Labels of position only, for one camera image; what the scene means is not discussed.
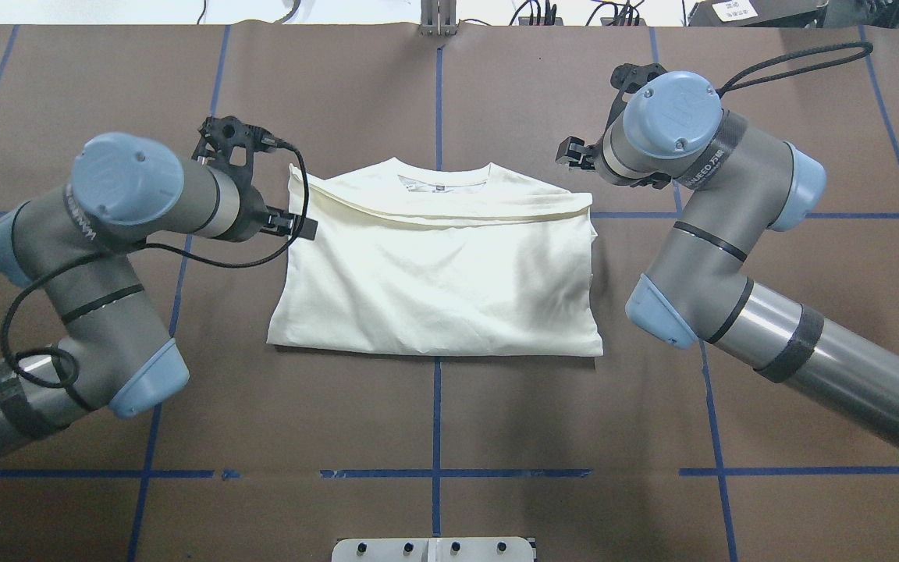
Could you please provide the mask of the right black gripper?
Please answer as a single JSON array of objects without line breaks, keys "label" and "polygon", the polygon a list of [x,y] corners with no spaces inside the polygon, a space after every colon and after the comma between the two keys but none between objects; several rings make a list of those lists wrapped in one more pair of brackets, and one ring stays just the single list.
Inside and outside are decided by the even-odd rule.
[{"label": "right black gripper", "polygon": [[670,185],[670,175],[647,162],[636,160],[639,153],[620,133],[606,133],[595,145],[578,137],[559,143],[554,162],[570,169],[596,171],[604,181],[618,187],[650,187],[661,190]]}]

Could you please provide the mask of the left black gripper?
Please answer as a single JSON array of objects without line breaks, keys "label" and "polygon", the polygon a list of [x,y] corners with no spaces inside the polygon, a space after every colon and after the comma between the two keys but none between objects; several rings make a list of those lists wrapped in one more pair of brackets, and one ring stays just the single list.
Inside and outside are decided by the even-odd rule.
[{"label": "left black gripper", "polygon": [[314,240],[318,221],[282,209],[267,210],[252,181],[220,176],[220,239],[242,242],[260,230],[277,237]]}]

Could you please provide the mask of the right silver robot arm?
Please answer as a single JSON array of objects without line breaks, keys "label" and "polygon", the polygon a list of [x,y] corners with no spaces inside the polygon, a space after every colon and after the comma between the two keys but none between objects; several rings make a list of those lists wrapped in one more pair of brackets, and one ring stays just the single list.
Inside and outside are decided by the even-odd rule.
[{"label": "right silver robot arm", "polygon": [[624,187],[691,192],[625,313],[679,349],[702,341],[899,449],[899,356],[746,276],[764,232],[817,205],[822,165],[722,107],[709,80],[624,63],[602,136],[568,137],[556,162]]}]

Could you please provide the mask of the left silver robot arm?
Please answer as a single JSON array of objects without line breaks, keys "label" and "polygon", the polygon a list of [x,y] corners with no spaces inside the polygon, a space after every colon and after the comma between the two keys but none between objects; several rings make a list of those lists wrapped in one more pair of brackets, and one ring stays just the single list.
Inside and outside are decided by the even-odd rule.
[{"label": "left silver robot arm", "polygon": [[307,206],[268,206],[252,183],[254,153],[297,147],[232,116],[199,132],[189,158],[145,137],[97,135],[61,187],[0,218],[0,274],[20,288],[0,324],[0,458],[101,408],[130,418],[186,386],[177,342],[129,261],[170,249],[150,235],[314,238]]}]

